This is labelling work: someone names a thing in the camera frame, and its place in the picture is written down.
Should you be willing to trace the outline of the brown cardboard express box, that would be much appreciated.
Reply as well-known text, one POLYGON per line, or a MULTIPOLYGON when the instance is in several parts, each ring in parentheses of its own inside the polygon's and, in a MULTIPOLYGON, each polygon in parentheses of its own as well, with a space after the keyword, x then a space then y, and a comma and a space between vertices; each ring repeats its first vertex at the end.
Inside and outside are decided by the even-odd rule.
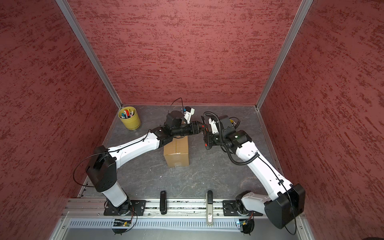
POLYGON ((188 137, 174 138, 172 142, 164 146, 164 158, 169 168, 189 166, 188 137))

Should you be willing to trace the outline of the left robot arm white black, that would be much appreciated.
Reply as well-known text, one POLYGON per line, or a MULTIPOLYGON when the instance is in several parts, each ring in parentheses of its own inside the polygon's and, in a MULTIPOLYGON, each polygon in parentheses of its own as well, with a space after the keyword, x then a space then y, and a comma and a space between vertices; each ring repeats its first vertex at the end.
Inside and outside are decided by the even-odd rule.
POLYGON ((119 208, 129 203, 129 198, 117 181, 117 170, 134 158, 157 150, 172 142, 175 137, 197 135, 206 124, 192 121, 179 128, 160 126, 131 142, 107 149, 100 146, 90 156, 86 173, 97 192, 102 193, 110 204, 119 208))

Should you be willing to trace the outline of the yellow pen cup left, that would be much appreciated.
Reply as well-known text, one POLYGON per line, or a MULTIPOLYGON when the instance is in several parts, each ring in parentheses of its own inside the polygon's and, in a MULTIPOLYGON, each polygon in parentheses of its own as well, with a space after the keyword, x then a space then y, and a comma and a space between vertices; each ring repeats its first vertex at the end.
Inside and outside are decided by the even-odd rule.
POLYGON ((118 117, 128 130, 136 130, 141 126, 141 120, 134 107, 124 107, 118 112, 118 117))

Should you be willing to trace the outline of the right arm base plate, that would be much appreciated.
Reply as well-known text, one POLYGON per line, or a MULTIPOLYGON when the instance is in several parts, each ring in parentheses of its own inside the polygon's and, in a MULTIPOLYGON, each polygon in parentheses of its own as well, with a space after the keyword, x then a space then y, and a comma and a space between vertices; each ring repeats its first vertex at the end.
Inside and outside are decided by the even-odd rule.
POLYGON ((226 217, 250 217, 253 213, 256 217, 265 215, 264 207, 260 201, 224 200, 223 212, 226 217))

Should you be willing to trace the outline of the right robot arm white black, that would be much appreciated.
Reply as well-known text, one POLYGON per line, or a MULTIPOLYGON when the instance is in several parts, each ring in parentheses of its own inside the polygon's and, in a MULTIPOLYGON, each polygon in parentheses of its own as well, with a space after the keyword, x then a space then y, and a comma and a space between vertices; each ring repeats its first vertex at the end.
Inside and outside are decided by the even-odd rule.
POLYGON ((259 179, 266 195, 246 192, 239 195, 240 210, 265 214, 278 229, 286 226, 304 211, 306 191, 300 184, 292 184, 262 155, 252 138, 237 130, 231 120, 209 118, 204 130, 207 149, 220 146, 230 161, 237 166, 247 166, 259 179))

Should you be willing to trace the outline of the aluminium frame rail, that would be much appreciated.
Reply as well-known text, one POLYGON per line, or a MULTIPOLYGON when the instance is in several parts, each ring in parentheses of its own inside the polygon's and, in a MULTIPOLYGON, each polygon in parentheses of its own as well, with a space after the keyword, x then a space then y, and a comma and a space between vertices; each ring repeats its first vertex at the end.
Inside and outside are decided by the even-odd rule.
MULTIPOLYGON (((205 219, 208 204, 206 199, 166 199, 167 213, 160 212, 160 199, 132 199, 133 211, 140 218, 197 218, 205 219)), ((219 218, 244 218, 235 210, 235 202, 223 199, 213 200, 214 220, 219 218)), ((74 198, 69 199, 62 212, 62 217, 68 218, 130 218, 131 213, 119 215, 117 211, 110 208, 104 198, 74 198)))

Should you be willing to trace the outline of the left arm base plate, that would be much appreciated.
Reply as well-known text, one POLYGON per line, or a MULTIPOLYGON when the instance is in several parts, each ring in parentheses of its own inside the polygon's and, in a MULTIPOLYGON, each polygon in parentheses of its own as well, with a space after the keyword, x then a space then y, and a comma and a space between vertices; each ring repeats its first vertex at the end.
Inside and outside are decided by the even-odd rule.
POLYGON ((115 207, 109 200, 105 202, 104 216, 112 217, 128 217, 128 216, 143 216, 146 208, 146 200, 127 200, 119 207, 115 207))

